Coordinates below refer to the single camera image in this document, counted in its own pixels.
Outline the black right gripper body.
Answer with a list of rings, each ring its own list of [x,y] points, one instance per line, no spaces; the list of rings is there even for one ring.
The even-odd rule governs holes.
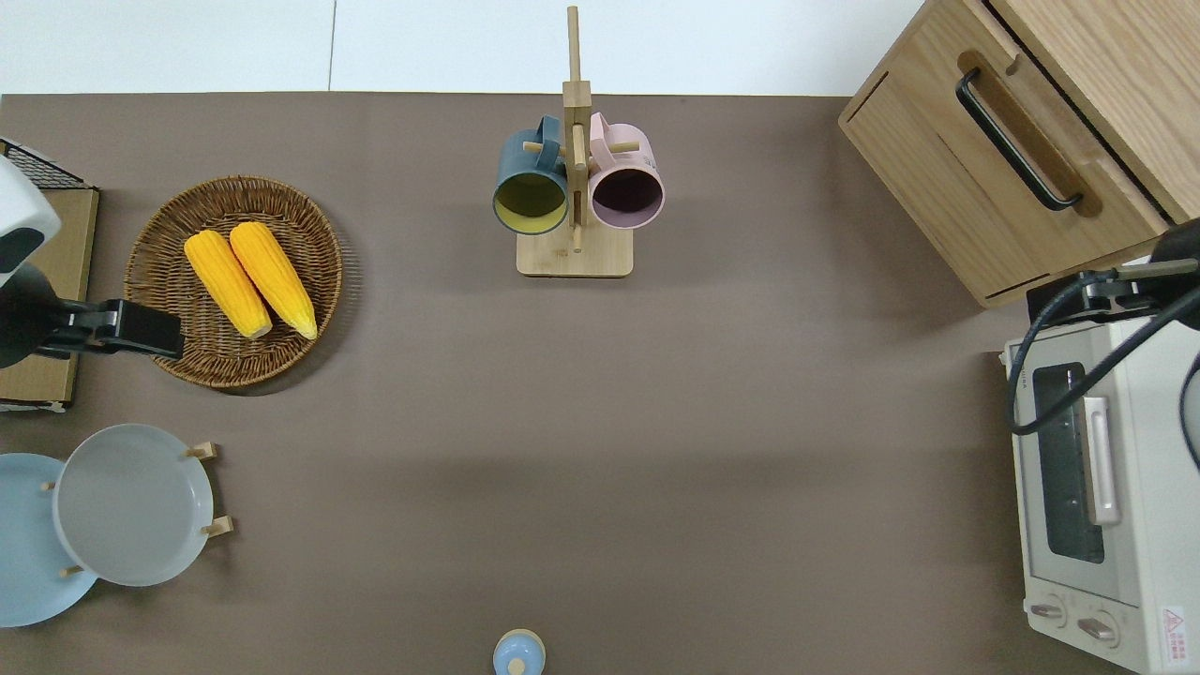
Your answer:
[[[1056,300],[1061,300],[1044,321],[1044,325],[1067,325],[1081,322],[1114,323],[1126,319],[1152,319],[1166,309],[1166,301],[1152,294],[1151,282],[1160,277],[1157,265],[1118,265],[1110,280],[1091,281],[1076,287],[1085,271],[1070,277],[1058,277],[1026,292],[1028,319],[1036,322]]]

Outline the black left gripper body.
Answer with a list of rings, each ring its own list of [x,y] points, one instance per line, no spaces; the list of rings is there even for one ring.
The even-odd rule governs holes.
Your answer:
[[[128,352],[179,360],[184,358],[184,321],[173,313],[127,299],[65,303],[65,323],[56,328],[56,347],[68,352]]]

